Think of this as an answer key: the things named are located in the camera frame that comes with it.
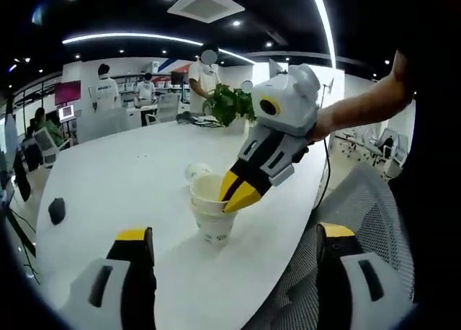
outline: hand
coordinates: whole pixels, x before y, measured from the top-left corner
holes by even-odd
[[[308,133],[306,137],[308,144],[314,144],[316,141],[321,141],[327,135],[334,131],[332,113],[328,108],[320,109],[317,115],[313,131]]]

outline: ceiling light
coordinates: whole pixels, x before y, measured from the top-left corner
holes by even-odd
[[[323,30],[325,31],[326,42],[328,43],[328,49],[330,50],[330,58],[331,58],[331,67],[336,69],[336,54],[334,52],[334,44],[333,44],[333,33],[331,33],[331,26],[328,20],[328,15],[326,13],[325,4],[323,0],[314,0],[315,5],[317,6],[318,13],[320,14],[320,18],[322,19]]]
[[[159,40],[173,40],[175,42],[187,43],[192,45],[201,46],[203,43],[196,42],[194,40],[186,40],[184,38],[177,38],[172,36],[165,36],[165,35],[155,35],[151,33],[135,33],[135,32],[110,32],[110,33],[97,33],[93,35],[84,35],[74,38],[68,38],[67,40],[63,40],[63,44],[70,44],[75,42],[81,42],[83,40],[93,40],[97,38],[110,38],[110,37],[140,37],[140,38],[155,38]],[[250,60],[249,58],[245,58],[241,55],[232,53],[231,51],[219,49],[221,53],[233,56],[234,58],[239,58],[243,61],[251,63],[252,65],[256,64],[256,62]]]

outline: ceiling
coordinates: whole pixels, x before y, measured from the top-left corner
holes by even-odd
[[[117,38],[63,45],[67,37],[95,32],[148,32],[214,42],[220,48],[245,54],[264,50],[328,55],[325,32],[314,0],[234,0],[245,11],[205,24],[168,14],[176,0],[2,0],[4,38],[0,55],[0,89],[14,91],[74,61],[120,56],[168,56],[194,60],[197,47],[165,40]],[[338,62],[346,72],[372,78],[389,71],[385,59],[395,50],[393,24],[398,0],[324,0],[336,55],[360,62]],[[241,25],[234,27],[232,22]],[[273,42],[266,48],[266,42]],[[18,66],[8,73],[15,61]],[[24,58],[31,58],[25,63]],[[227,55],[225,66],[246,64]],[[275,56],[285,60],[285,56]],[[252,58],[255,61],[263,58]],[[290,57],[291,63],[329,65],[329,60]]]

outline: ceiling vent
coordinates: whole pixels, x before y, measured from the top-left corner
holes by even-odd
[[[209,24],[244,10],[232,0],[178,0],[169,8],[168,13]]]

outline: floor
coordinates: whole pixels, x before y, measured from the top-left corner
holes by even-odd
[[[328,185],[326,185],[326,175],[328,173],[327,168],[325,169],[324,178],[319,187],[317,202],[319,201],[323,190],[326,187],[325,197],[328,196],[336,186],[347,176],[347,174],[358,164],[359,159],[361,162],[371,163],[370,160],[364,159],[366,151],[358,148],[352,151],[350,157],[347,156],[348,143],[340,138],[335,138],[332,144],[330,152],[330,163],[331,163],[331,177]],[[382,174],[382,164],[376,167],[378,172]],[[21,225],[22,230],[25,232],[27,237],[31,240],[32,244],[35,245],[35,228],[37,225],[37,214],[40,206],[40,200],[42,198],[42,192],[45,188],[45,183],[48,178],[50,171],[44,168],[39,168],[27,175],[29,182],[32,187],[31,197],[24,202],[19,192],[15,192],[10,208],[15,212],[18,223]],[[21,241],[17,234],[13,231],[12,227],[7,226],[11,243],[14,250],[17,250],[17,259],[19,264],[24,267],[24,273],[28,278],[34,281],[40,282],[40,271],[35,271],[35,258],[24,249]]]

